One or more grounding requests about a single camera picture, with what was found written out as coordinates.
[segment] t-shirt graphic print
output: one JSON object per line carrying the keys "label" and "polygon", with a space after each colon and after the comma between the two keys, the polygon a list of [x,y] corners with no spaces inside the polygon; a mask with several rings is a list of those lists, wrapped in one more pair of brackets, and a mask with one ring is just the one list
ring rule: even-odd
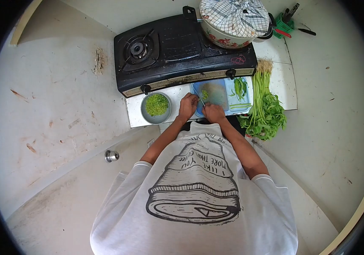
{"label": "t-shirt graphic print", "polygon": [[239,190],[223,146],[213,134],[187,141],[148,190],[146,210],[160,219],[193,224],[224,224],[240,212]]}

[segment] white t-shirt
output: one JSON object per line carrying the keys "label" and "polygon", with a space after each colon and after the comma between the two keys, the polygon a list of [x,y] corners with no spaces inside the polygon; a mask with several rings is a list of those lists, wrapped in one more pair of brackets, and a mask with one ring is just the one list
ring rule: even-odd
{"label": "white t-shirt", "polygon": [[191,124],[152,166],[110,190],[90,236],[96,255],[295,254],[288,189],[249,180],[218,124]]}

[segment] hand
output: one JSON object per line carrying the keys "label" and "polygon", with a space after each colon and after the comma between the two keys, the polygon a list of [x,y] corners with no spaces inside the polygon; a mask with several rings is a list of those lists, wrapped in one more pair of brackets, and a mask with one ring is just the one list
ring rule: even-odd
{"label": "hand", "polygon": [[210,123],[220,124],[220,122],[226,119],[224,110],[220,105],[206,103],[205,107],[202,108],[202,113]]}
{"label": "hand", "polygon": [[197,95],[191,93],[187,93],[184,98],[182,98],[181,105],[179,107],[179,117],[184,120],[184,122],[188,121],[195,113],[198,101],[199,98]]}

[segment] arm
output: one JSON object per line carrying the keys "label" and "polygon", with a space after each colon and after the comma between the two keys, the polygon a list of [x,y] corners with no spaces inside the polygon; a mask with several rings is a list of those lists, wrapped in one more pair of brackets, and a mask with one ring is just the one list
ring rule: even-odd
{"label": "arm", "polygon": [[197,101],[199,98],[196,95],[187,93],[181,100],[179,107],[179,115],[174,122],[158,137],[158,139],[149,147],[142,156],[141,161],[146,161],[154,165],[156,159],[166,146],[173,142],[178,136],[182,126],[195,113]]}
{"label": "arm", "polygon": [[258,156],[250,143],[230,124],[220,106],[208,103],[202,112],[210,123],[220,125],[223,135],[232,144],[244,171],[250,179],[261,173],[269,175],[267,167],[260,156]]}

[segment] checkered cloth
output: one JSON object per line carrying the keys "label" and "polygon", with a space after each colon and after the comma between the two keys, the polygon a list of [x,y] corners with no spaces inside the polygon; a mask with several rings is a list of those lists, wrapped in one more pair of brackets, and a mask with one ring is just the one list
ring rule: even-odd
{"label": "checkered cloth", "polygon": [[221,31],[244,38],[265,35],[270,22],[260,0],[201,0],[200,14]]}

